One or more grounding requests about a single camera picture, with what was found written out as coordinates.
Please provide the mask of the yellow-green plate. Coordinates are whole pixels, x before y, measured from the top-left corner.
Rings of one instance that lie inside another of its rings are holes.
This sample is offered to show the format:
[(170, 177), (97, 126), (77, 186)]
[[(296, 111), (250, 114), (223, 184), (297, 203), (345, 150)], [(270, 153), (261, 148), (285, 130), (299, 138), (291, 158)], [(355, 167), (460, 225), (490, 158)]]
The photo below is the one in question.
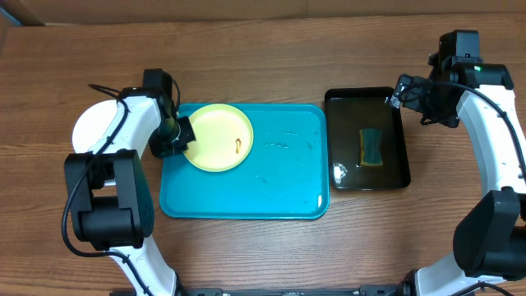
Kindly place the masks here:
[(241, 164), (254, 141), (251, 121), (229, 104), (208, 104), (193, 112), (190, 124), (195, 140), (184, 152), (187, 160), (207, 172), (223, 172)]

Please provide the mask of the green yellow sponge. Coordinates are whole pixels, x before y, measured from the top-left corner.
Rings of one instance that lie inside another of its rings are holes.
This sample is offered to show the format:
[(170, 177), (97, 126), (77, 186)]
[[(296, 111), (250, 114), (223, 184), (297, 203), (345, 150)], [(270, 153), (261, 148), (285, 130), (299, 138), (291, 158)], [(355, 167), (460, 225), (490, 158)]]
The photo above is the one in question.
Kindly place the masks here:
[(378, 128), (363, 128), (360, 136), (360, 166), (382, 166), (382, 133)]

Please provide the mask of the white plate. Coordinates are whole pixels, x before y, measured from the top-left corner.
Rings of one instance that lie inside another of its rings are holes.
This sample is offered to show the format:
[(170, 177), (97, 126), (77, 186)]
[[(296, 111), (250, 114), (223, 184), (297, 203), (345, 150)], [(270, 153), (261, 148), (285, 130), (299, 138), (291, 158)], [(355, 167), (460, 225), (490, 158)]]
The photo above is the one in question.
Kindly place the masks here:
[(89, 107), (76, 121), (72, 132), (72, 146), (76, 153), (84, 153), (106, 132), (117, 114), (115, 100), (105, 100)]

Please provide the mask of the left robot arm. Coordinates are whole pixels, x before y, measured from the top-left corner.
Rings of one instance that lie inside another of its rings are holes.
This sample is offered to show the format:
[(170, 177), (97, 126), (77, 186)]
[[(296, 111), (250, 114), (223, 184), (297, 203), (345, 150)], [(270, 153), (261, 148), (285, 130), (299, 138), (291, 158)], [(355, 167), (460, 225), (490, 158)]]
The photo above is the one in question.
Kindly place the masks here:
[(112, 258), (135, 295), (184, 295), (153, 239), (155, 210), (141, 166), (146, 147), (163, 159), (196, 139), (189, 118), (178, 114), (178, 83), (154, 68), (144, 71), (140, 87), (91, 87), (111, 96), (116, 112), (87, 151), (65, 159), (62, 240), (79, 257)]

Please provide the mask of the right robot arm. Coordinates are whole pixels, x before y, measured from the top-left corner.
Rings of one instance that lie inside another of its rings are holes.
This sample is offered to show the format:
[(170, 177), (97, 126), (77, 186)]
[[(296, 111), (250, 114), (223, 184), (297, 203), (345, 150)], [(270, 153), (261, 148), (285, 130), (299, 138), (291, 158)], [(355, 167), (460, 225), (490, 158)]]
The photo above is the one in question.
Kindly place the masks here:
[(514, 83), (503, 64), (485, 63), (476, 30), (453, 30), (428, 59), (429, 77), (399, 77), (390, 104), (422, 114), (421, 123), (463, 124), (473, 146), (482, 198), (454, 231), (453, 251), (411, 271), (399, 295), (473, 295), (525, 277), (525, 136)]

